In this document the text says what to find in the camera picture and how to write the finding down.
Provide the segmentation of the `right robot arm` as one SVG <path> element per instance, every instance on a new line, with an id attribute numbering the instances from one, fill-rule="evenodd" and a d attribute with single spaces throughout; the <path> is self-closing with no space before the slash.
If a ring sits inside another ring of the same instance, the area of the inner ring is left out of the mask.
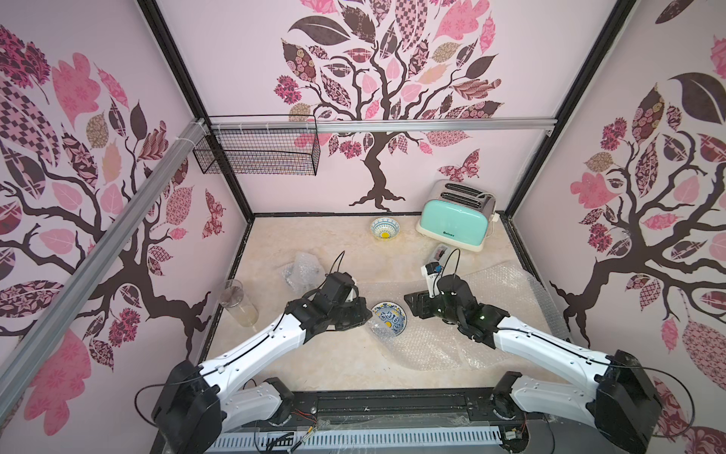
<path id="1" fill-rule="evenodd" d="M 550 414 L 595 428 L 628 453 L 647 451 L 663 404 L 635 356 L 622 350 L 607 355 L 546 334 L 503 308 L 478 302 L 454 274 L 427 278 L 426 291 L 404 300 L 415 317 L 439 318 L 473 342 L 527 359 L 561 378 L 556 383 L 514 371 L 504 374 L 490 397 L 498 418 Z"/>

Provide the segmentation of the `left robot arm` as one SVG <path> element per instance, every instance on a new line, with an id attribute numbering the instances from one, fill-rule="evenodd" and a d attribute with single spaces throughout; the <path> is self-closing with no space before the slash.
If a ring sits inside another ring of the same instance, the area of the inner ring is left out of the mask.
<path id="1" fill-rule="evenodd" d="M 325 304 L 321 296 L 287 303 L 265 330 L 200 365 L 182 361 L 159 383 L 151 420 L 166 453 L 203 453 L 219 435 L 253 421 L 284 422 L 292 399 L 287 386 L 269 379 L 242 389 L 270 363 L 328 331 L 347 331 L 372 318 L 362 296 Z"/>

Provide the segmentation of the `blue yellow patterned bowl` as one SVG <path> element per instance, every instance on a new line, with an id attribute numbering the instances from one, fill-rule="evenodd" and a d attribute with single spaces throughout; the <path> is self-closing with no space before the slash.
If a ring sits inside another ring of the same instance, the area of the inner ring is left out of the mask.
<path id="1" fill-rule="evenodd" d="M 372 308 L 372 332 L 383 338 L 400 336 L 408 325 L 408 315 L 394 302 L 382 302 Z"/>

